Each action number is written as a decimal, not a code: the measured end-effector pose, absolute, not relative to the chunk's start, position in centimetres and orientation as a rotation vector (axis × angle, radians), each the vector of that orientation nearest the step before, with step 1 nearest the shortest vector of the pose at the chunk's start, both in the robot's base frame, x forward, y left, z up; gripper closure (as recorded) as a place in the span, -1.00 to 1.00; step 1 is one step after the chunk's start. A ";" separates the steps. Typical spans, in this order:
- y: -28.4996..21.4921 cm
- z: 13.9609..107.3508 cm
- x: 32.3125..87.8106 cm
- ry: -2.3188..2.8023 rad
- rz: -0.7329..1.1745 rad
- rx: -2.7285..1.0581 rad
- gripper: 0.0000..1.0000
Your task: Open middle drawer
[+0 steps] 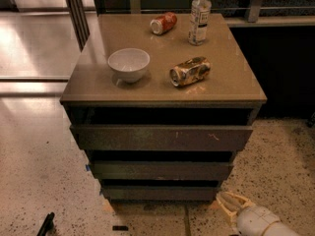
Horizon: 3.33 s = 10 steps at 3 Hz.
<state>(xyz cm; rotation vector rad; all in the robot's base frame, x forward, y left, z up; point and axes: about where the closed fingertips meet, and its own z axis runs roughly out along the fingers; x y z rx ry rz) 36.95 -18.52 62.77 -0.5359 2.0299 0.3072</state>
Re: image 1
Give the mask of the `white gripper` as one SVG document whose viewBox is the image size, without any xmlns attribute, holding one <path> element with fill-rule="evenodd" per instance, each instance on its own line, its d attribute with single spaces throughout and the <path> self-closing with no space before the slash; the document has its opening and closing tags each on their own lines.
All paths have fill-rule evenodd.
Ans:
<svg viewBox="0 0 315 236">
<path fill-rule="evenodd" d="M 237 226 L 241 236 L 267 236 L 270 229 L 281 224 L 280 218 L 269 209 L 253 206 L 254 203 L 243 196 L 221 192 L 216 200 L 228 225 Z"/>
</svg>

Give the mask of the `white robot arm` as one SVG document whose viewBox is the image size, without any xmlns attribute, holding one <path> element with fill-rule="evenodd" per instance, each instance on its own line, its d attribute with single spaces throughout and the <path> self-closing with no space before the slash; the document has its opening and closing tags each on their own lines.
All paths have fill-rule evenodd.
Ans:
<svg viewBox="0 0 315 236">
<path fill-rule="evenodd" d="M 238 236 L 300 236 L 264 206 L 231 192 L 218 192 L 220 210 Z"/>
</svg>

